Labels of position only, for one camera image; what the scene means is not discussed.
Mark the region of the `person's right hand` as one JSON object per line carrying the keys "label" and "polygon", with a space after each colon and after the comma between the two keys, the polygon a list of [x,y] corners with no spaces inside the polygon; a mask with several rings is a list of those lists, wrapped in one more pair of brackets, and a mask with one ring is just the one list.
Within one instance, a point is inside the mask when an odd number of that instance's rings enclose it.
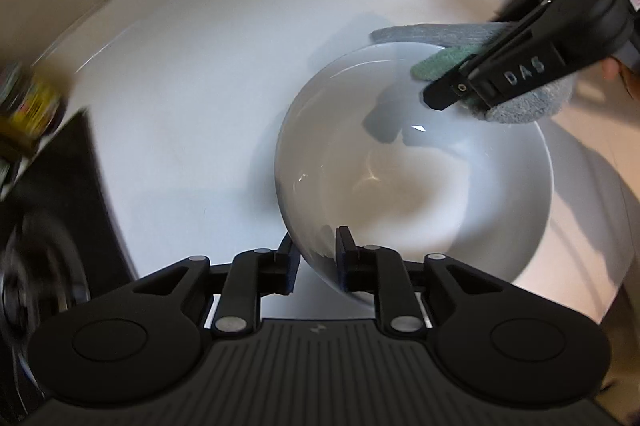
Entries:
{"label": "person's right hand", "polygon": [[636,101],[640,100],[640,77],[635,72],[627,68],[620,60],[606,58],[601,62],[602,74],[605,80],[612,82],[620,79],[628,94]]}

